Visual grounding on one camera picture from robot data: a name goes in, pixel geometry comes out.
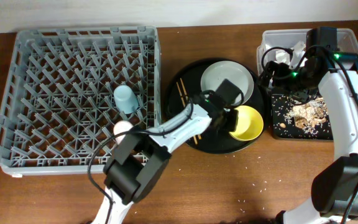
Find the yellow plate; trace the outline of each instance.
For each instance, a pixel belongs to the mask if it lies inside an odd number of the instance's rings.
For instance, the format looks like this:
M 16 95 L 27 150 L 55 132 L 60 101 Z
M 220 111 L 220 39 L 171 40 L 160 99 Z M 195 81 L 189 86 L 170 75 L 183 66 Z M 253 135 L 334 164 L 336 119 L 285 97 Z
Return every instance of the yellow plate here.
M 239 141 L 250 141 L 258 137 L 264 129 L 264 120 L 260 113 L 250 106 L 238 106 L 239 112 L 236 130 L 229 134 Z

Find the brown tabletop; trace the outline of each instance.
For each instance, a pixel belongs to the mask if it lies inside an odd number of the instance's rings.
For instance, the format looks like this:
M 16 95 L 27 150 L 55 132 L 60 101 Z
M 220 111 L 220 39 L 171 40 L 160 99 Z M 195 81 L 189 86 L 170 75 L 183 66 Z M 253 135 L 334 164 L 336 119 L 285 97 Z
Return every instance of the brown tabletop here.
M 265 30 L 318 26 L 350 28 L 358 40 L 358 21 L 158 29 L 162 95 L 176 72 L 191 62 L 224 57 L 257 71 L 256 48 Z M 0 103 L 15 35 L 0 34 Z M 333 153 L 331 142 L 279 141 L 269 130 L 247 149 L 228 155 L 183 145 L 124 223 L 245 223 L 272 218 L 310 196 L 314 177 L 332 163 Z M 104 175 L 95 178 L 102 184 Z M 95 217 L 102 199 L 85 175 L 16 179 L 0 168 L 0 223 L 84 223 Z

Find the dish rack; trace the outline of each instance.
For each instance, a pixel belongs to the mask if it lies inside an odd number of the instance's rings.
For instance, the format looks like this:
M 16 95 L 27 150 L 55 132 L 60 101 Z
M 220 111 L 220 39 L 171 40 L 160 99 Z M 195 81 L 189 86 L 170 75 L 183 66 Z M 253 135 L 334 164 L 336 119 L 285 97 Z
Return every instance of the dish rack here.
M 113 91 L 128 85 L 135 113 L 118 112 Z M 0 166 L 14 177 L 85 174 L 118 121 L 158 126 L 160 42 L 154 27 L 23 30 L 17 34 L 0 110 Z M 111 141 L 96 156 L 102 173 Z M 142 162 L 146 157 L 135 155 Z

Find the white cup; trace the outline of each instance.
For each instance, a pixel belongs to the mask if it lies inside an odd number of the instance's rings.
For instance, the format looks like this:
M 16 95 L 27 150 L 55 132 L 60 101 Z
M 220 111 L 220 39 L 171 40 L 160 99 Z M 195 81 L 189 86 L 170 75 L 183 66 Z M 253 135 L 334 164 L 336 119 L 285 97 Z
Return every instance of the white cup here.
M 133 113 L 139 107 L 135 93 L 127 85 L 120 85 L 114 90 L 114 101 L 118 110 L 125 114 Z

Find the black round tray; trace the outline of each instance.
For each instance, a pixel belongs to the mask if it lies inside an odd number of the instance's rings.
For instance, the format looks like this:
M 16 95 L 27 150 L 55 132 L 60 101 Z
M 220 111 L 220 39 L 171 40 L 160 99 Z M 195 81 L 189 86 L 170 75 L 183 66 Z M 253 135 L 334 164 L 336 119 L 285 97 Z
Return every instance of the black round tray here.
M 177 82 L 181 88 L 181 93 L 184 94 L 183 88 L 181 87 L 181 80 L 186 89 L 186 93 L 189 97 L 193 95 L 198 95 L 201 93 L 201 76 L 203 72 L 213 63 L 220 62 L 223 58 L 209 58 L 194 62 L 182 70 L 180 70 L 167 88 L 167 94 L 165 95 L 165 114 L 167 118 L 173 118 L 175 115 L 183 111 L 183 103 L 179 95 L 177 88 Z M 251 97 L 244 105 L 251 106 L 255 108 L 264 119 L 264 130 L 268 126 L 269 119 L 271 117 L 270 109 L 270 99 L 267 96 L 266 91 L 256 85 L 256 75 L 255 73 L 243 65 L 251 73 L 252 78 L 254 79 L 254 92 Z M 213 129 L 206 130 L 202 135 L 201 139 L 197 139 L 198 144 L 196 145 L 193 139 L 187 140 L 187 144 L 195 149 L 198 149 L 203 152 L 208 152 L 212 154 L 225 154 L 236 152 L 241 150 L 249 145 L 251 145 L 256 139 L 251 141 L 238 141 L 235 140 L 230 134 L 226 131 L 216 131 Z

